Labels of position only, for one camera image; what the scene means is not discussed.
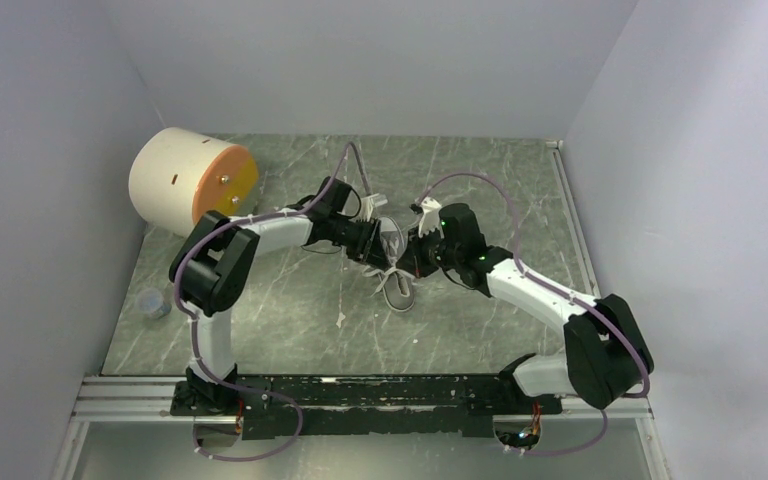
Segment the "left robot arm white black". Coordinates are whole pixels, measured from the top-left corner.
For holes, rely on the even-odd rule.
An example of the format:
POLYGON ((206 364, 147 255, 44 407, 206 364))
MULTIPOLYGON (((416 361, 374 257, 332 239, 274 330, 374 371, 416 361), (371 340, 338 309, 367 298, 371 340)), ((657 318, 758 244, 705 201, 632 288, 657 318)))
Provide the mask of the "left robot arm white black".
POLYGON ((327 177, 316 195, 274 213, 228 217, 211 210, 193 228, 169 275, 175 303, 189 323, 192 357, 186 385, 209 414, 231 411, 240 393, 234 385, 229 311, 257 256, 327 241, 361 265, 389 267, 380 221, 343 213, 352 191, 347 183, 327 177))

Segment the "grey canvas sneaker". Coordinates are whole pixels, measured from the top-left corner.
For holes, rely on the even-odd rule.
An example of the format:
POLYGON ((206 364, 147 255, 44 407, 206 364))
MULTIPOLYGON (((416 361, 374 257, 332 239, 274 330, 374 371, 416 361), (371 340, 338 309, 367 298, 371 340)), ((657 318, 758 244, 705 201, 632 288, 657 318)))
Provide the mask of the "grey canvas sneaker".
POLYGON ((375 293, 383 296, 391 310, 406 312, 415 304, 412 275, 405 273, 397 266, 398 260, 405 251, 406 241, 393 218, 380 217, 379 220, 379 238, 388 259, 388 267, 384 270, 370 271, 370 274, 379 281, 375 293))

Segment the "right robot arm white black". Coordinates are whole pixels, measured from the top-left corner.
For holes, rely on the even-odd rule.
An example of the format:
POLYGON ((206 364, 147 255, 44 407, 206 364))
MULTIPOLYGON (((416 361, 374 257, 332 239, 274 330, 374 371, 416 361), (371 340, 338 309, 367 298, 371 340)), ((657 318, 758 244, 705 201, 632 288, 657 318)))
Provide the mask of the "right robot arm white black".
POLYGON ((419 217, 410 229, 399 269, 415 278, 442 272, 449 280, 509 303, 542 322, 563 342, 552 355, 526 354, 500 373, 502 406, 522 414, 539 396, 575 396, 604 409, 647 387, 654 362, 629 304, 565 287, 519 263, 511 251, 485 240, 465 203, 414 204, 419 217))

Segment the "white shoelace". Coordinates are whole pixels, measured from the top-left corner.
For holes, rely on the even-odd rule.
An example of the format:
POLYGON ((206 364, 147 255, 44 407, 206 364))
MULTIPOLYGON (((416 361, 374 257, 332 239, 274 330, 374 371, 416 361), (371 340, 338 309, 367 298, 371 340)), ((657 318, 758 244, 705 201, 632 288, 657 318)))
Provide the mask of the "white shoelace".
POLYGON ((362 272, 365 278, 377 278, 376 293, 382 293, 390 302, 407 302, 414 298, 413 277, 397 266, 397 260, 404 251, 404 240, 400 234, 387 233, 382 236, 382 244, 389 261, 384 269, 368 266, 362 272))

